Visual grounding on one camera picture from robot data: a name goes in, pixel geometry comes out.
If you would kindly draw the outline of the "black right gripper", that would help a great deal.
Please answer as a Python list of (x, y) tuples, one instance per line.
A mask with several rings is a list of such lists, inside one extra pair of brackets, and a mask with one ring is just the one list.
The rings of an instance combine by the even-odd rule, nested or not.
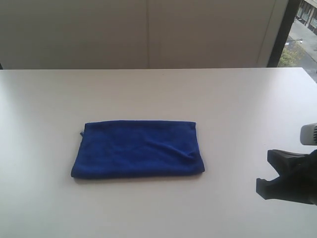
[(268, 150), (267, 161), (278, 174), (267, 181), (256, 179), (256, 193), (265, 200), (278, 199), (310, 205), (317, 204), (317, 151), (299, 154), (283, 150)]

